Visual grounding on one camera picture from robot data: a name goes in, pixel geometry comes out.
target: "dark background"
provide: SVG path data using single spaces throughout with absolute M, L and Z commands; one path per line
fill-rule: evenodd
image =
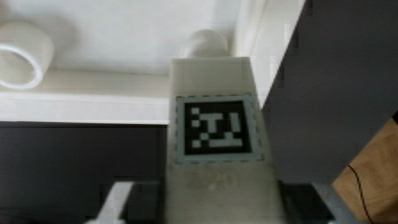
M 264 105 L 277 176 L 328 183 L 398 110 L 398 1 L 307 0 Z
M 284 182 L 333 180 L 396 112 L 396 87 L 398 1 L 307 0 L 262 108 Z M 83 223 L 113 181 L 163 179 L 165 130 L 0 123 L 0 214 Z M 156 190 L 142 189 L 129 218 L 149 220 Z

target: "gray surface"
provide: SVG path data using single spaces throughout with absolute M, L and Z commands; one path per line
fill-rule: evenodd
M 398 1 L 305 7 L 262 112 L 278 178 L 330 182 L 398 109 Z

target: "wooden surface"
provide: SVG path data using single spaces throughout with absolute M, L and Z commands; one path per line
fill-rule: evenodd
M 398 223 L 398 125 L 392 119 L 374 134 L 349 165 L 358 175 L 373 222 Z M 332 186 L 357 219 L 367 221 L 355 174 L 348 168 Z

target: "white cylindrical knob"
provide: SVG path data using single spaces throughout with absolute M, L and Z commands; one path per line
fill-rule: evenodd
M 227 40 L 213 30 L 198 30 L 182 45 L 179 56 L 195 57 L 229 57 Z
M 30 89 L 40 84 L 53 59 L 53 41 L 26 23 L 0 27 L 0 86 Z

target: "black surface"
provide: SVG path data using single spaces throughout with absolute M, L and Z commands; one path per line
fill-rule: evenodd
M 216 132 L 207 131 L 207 122 L 200 121 L 200 126 L 191 127 L 191 120 L 198 120 L 198 115 L 189 113 L 191 108 L 198 108 L 200 114 L 218 113 L 223 119 L 216 120 Z M 241 131 L 234 132 L 230 128 L 229 113 L 237 114 Z M 232 132 L 232 137 L 241 139 L 241 146 L 211 147 L 209 140 L 223 139 L 225 132 Z M 191 147 L 191 140 L 200 139 L 200 133 L 207 133 L 209 139 L 200 140 L 200 148 Z M 186 103 L 184 104 L 184 154 L 221 154 L 221 153 L 248 153 L 252 151 L 248 130 L 246 130 L 246 117 L 243 101 L 214 102 L 214 103 Z
M 333 216 L 310 184 L 278 183 L 289 224 L 328 224 Z
M 165 126 L 0 123 L 0 214 L 83 223 L 115 181 L 138 185 L 129 223 L 159 223 Z
M 262 109 L 285 182 L 333 180 L 396 112 L 396 12 L 398 1 L 307 0 Z

